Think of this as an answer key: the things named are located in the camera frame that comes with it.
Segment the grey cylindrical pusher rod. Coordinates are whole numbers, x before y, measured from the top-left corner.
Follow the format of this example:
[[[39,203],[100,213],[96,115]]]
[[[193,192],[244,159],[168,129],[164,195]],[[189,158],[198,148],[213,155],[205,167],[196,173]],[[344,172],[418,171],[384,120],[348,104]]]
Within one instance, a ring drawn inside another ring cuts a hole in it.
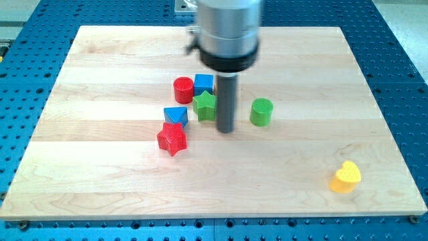
[[[234,130],[237,74],[218,72],[216,74],[215,95],[217,96],[217,130],[220,133],[231,133]]]

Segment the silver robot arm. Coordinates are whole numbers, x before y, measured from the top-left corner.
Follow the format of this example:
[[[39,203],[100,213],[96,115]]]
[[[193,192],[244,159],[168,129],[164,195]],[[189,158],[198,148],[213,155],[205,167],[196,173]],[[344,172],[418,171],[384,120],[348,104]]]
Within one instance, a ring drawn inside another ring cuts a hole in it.
[[[199,51],[200,61],[216,71],[216,127],[234,131],[239,73],[257,59],[262,0],[199,0],[196,25],[188,28],[193,39],[186,47]]]

